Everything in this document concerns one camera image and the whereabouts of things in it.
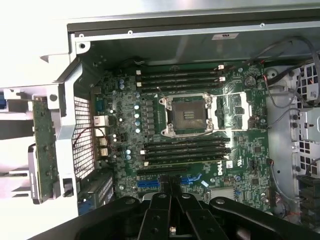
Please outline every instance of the mesh panel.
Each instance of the mesh panel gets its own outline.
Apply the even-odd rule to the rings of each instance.
[[[308,92],[308,86],[312,84],[318,84],[318,75],[316,71],[316,67],[314,63],[308,64],[304,67],[300,68],[301,71],[301,82],[298,88],[298,93],[302,95],[303,99],[308,101],[308,96],[312,96],[313,94]],[[304,106],[301,104],[299,100],[297,100],[297,107],[302,109]],[[312,156],[316,156],[317,152],[312,151],[316,143],[313,141],[308,141],[302,138],[301,129],[304,128],[304,125],[299,124],[299,151],[300,151],[300,167],[303,170],[306,170],[310,162],[314,159]],[[315,175],[318,174],[318,164],[315,163],[311,166],[311,172]]]
[[[90,102],[74,97],[74,109],[76,122],[72,137],[74,173],[77,178],[83,179],[95,169]]]

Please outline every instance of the green circuit board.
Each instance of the green circuit board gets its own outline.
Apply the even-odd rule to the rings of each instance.
[[[95,94],[95,114],[108,116],[108,155],[102,158],[114,169],[115,193],[118,198],[138,198],[144,193],[156,192],[157,186],[139,187],[138,183],[156,180],[159,174],[167,173],[161,172],[163,168],[185,167],[185,171],[179,174],[183,178],[192,178],[193,181],[183,184],[183,191],[199,194],[205,202],[221,194],[262,211],[270,209],[267,107],[265,85],[261,78],[263,65],[258,63],[230,71],[224,75],[225,79],[218,81],[214,87],[206,86],[206,89],[197,89],[199,86],[195,82],[185,91],[176,91],[171,89],[176,82],[164,80],[161,85],[164,87],[147,83],[145,86],[153,87],[141,90],[140,79],[144,75],[156,76],[159,72],[179,73],[217,67],[216,63],[150,66],[140,69],[138,77],[135,68],[127,69],[121,74],[107,72],[104,75],[98,84],[101,92]],[[210,119],[208,112],[203,113],[201,108],[205,94],[210,95],[210,99],[214,101],[213,114],[217,120],[214,129],[219,130],[209,136],[195,136],[208,130],[208,123],[201,121],[204,116]],[[167,110],[161,103],[161,99],[168,100],[170,97],[173,111]],[[248,103],[249,119],[244,115],[245,102]],[[189,106],[200,110],[183,110]],[[171,120],[176,128],[175,137],[163,134]],[[183,143],[192,136],[197,141],[225,139],[224,147],[229,150],[223,155],[223,159],[221,156],[219,158],[203,154],[196,160],[190,157],[181,161],[172,157],[170,151],[166,154],[166,148],[161,151],[163,157],[155,153],[150,157],[152,161],[146,161],[141,156],[146,145],[166,142],[180,144],[179,142]],[[158,172],[137,174],[144,169],[156,169]]]

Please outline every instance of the circuit board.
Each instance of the circuit board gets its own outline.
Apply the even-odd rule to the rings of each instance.
[[[212,77],[218,68],[150,66],[101,79],[95,114],[108,117],[107,142],[97,147],[107,148],[117,198],[157,192],[159,175],[179,174],[183,191],[205,202],[224,196],[270,209],[263,65]]]
[[[40,100],[32,103],[36,154],[29,151],[29,171],[31,197],[39,204],[52,197],[53,185],[58,181],[56,137],[47,104]]]

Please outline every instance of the cpu socket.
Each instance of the cpu socket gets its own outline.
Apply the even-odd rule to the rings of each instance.
[[[170,138],[193,137],[218,128],[217,102],[208,93],[169,95],[159,100],[165,107],[166,128],[161,134]]]

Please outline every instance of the motherboard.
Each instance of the motherboard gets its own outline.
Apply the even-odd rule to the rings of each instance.
[[[96,127],[105,133],[96,131],[96,147],[114,171],[117,198],[142,199],[169,174],[205,202],[223,196],[270,209],[263,65],[224,73],[230,64],[105,73],[93,99]]]

